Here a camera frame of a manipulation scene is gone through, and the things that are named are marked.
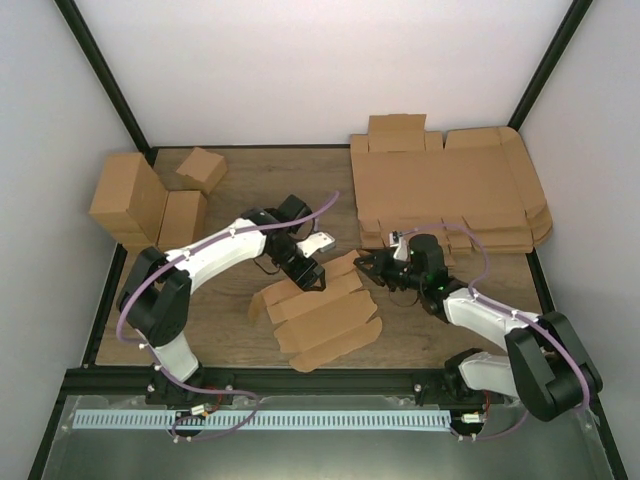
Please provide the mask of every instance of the white wall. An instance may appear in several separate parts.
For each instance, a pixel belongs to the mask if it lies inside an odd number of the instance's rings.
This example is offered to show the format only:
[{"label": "white wall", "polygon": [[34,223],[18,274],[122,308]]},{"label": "white wall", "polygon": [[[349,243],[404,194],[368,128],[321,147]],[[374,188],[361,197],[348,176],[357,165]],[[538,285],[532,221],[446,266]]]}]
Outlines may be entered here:
[{"label": "white wall", "polygon": [[152,145],[505,124],[570,0],[79,0]]},{"label": "white wall", "polygon": [[523,128],[555,222],[544,272],[603,376],[630,478],[640,478],[639,22],[638,2],[594,2]]},{"label": "white wall", "polygon": [[0,478],[27,478],[115,243],[86,215],[132,144],[54,2],[0,6]]}]

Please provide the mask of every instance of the white slotted strip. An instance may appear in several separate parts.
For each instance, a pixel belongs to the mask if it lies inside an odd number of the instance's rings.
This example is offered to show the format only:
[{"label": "white slotted strip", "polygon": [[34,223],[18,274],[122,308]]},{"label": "white slotted strip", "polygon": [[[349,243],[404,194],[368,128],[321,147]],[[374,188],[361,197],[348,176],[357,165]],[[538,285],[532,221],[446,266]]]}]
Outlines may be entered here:
[{"label": "white slotted strip", "polygon": [[[191,419],[178,429],[225,430],[240,422],[247,412],[220,410],[204,421]],[[74,429],[165,430],[176,412],[147,410],[78,410]],[[412,430],[449,431],[449,411],[259,411],[243,430]]]}]

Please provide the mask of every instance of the robotic arm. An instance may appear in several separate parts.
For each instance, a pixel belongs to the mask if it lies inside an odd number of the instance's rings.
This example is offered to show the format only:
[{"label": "robotic arm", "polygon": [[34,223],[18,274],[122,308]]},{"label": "robotic arm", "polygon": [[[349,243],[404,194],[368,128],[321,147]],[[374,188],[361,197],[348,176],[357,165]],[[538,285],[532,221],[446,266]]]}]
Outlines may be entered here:
[{"label": "robotic arm", "polygon": [[468,328],[507,352],[507,356],[496,356],[471,349],[445,362],[445,380],[453,395],[464,397],[471,390],[487,390],[519,398],[543,421],[582,401],[580,382],[567,362],[543,336],[517,318],[516,312],[543,327],[567,350],[591,393],[602,389],[598,371],[564,315],[550,312],[539,316],[498,302],[492,301],[498,307],[492,308],[478,301],[465,283],[449,275],[433,235],[416,235],[407,243],[393,232],[390,245],[354,263],[377,285],[391,291],[416,290],[427,313]]},{"label": "robotic arm", "polygon": [[136,259],[117,307],[122,311],[140,285],[163,265],[185,257],[160,276],[158,283],[162,288],[151,285],[140,294],[129,310],[127,322],[146,339],[157,360],[173,377],[193,383],[201,366],[183,330],[191,295],[202,284],[237,263],[266,254],[301,290],[324,290],[324,268],[312,255],[331,249],[335,245],[333,238],[315,232],[305,240],[297,240],[292,235],[298,232],[301,223],[265,231],[257,229],[310,214],[311,209],[302,200],[290,195],[277,209],[251,209],[226,229],[193,245],[166,253],[147,248]]}]

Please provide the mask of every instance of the wooden table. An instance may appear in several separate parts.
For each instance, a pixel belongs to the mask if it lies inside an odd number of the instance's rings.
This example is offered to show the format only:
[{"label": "wooden table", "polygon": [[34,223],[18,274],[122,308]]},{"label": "wooden table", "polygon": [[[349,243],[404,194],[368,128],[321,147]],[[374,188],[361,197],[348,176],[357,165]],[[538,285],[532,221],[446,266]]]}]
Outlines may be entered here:
[{"label": "wooden table", "polygon": [[[347,148],[229,148],[214,149],[227,158],[229,172],[209,197],[205,230],[214,233],[253,206],[276,207],[293,193],[311,208],[321,206],[334,190],[338,202],[320,219],[322,229],[337,240],[337,247],[318,257],[320,262],[359,247],[358,223],[349,150]],[[188,149],[163,149],[155,169],[170,190],[181,189],[175,169]],[[127,278],[133,256],[128,256],[118,292]],[[456,258],[452,269],[469,281],[482,270],[478,254]],[[254,292],[284,278],[270,277],[253,262],[244,262],[203,285],[192,296],[185,334],[196,356],[206,366],[287,366],[269,321],[249,325],[247,308]],[[496,351],[492,344],[462,328],[446,325],[427,315],[419,305],[401,307],[415,293],[392,294],[363,279],[382,317],[383,330],[376,342],[332,362],[330,367],[437,368],[452,355],[471,347]],[[483,293],[516,308],[540,312],[526,257],[491,255],[491,273],[480,284]],[[112,307],[100,345],[98,365],[147,365],[150,358],[135,346],[118,342],[118,312]]]}]

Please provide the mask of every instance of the folded cardboard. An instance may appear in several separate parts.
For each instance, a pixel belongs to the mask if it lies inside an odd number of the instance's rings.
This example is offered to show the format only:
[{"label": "folded cardboard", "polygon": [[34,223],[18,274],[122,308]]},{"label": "folded cardboard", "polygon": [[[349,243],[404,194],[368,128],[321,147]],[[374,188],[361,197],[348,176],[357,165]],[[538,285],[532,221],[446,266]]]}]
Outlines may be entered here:
[{"label": "folded cardboard", "polygon": [[[365,248],[393,230],[456,223],[495,252],[529,252],[552,219],[522,138],[509,127],[425,132],[426,115],[369,118],[368,135],[352,135],[351,164],[360,238]],[[444,227],[428,233],[453,254],[473,248]]]},{"label": "folded cardboard", "polygon": [[142,250],[158,240],[167,194],[141,153],[110,155],[89,215],[125,248]]},{"label": "folded cardboard", "polygon": [[176,173],[182,178],[186,188],[209,195],[227,173],[227,162],[222,155],[196,147]]},{"label": "folded cardboard", "polygon": [[190,245],[203,236],[207,200],[198,190],[169,192],[158,249],[166,252]]},{"label": "folded cardboard", "polygon": [[382,321],[368,322],[377,306],[362,288],[353,260],[356,251],[323,264],[327,287],[302,292],[290,280],[254,295],[249,318],[255,322],[266,311],[278,328],[274,336],[283,353],[296,354],[290,365],[309,372],[378,338]]}]

